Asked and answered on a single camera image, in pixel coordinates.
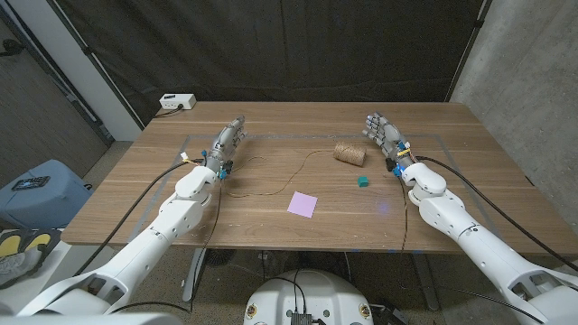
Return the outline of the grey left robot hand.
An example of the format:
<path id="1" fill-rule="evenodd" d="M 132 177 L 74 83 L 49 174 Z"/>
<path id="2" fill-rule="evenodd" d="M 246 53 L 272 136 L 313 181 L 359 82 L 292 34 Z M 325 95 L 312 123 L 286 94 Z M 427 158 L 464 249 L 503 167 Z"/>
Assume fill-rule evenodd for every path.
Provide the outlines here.
<path id="1" fill-rule="evenodd" d="M 207 153 L 206 167 L 219 172 L 226 162 L 232 160 L 237 147 L 247 135 L 244 132 L 244 124 L 245 117 L 241 115 L 220 131 Z"/>

